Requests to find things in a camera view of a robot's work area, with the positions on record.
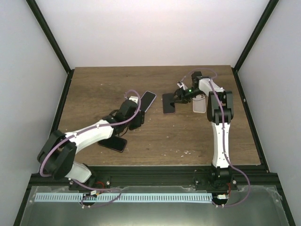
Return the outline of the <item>black phone pink edge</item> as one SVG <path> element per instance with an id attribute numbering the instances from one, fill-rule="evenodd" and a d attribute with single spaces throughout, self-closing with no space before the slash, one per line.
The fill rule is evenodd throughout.
<path id="1" fill-rule="evenodd" d="M 162 95 L 163 114 L 175 113 L 175 103 L 173 93 Z"/>

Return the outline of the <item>cream pink phone case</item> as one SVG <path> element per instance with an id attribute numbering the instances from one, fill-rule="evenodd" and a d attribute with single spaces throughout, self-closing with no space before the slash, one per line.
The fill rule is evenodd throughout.
<path id="1" fill-rule="evenodd" d="M 205 113 L 206 112 L 206 96 L 197 95 L 192 99 L 193 112 L 194 113 Z"/>

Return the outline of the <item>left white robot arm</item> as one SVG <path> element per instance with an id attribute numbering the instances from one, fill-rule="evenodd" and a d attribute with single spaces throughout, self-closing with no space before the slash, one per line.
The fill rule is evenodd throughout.
<path id="1" fill-rule="evenodd" d="M 118 110 L 88 127 L 67 133 L 60 130 L 52 132 L 37 157 L 40 175 L 54 179 L 69 178 L 78 181 L 85 190 L 93 189 L 96 178 L 86 165 L 74 160 L 75 155 L 84 148 L 129 128 L 140 116 L 140 105 L 138 97 L 131 96 Z"/>

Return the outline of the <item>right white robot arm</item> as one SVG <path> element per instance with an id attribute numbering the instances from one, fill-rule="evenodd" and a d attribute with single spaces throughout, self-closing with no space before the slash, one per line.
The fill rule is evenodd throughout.
<path id="1" fill-rule="evenodd" d="M 211 123 L 214 137 L 214 155 L 210 186 L 221 189 L 231 179 L 229 158 L 229 131 L 234 117 L 233 93 L 214 83 L 214 78 L 195 71 L 191 75 L 192 86 L 187 87 L 183 81 L 177 82 L 178 89 L 173 93 L 162 95 L 163 113 L 175 112 L 175 104 L 193 103 L 193 112 L 206 113 Z"/>

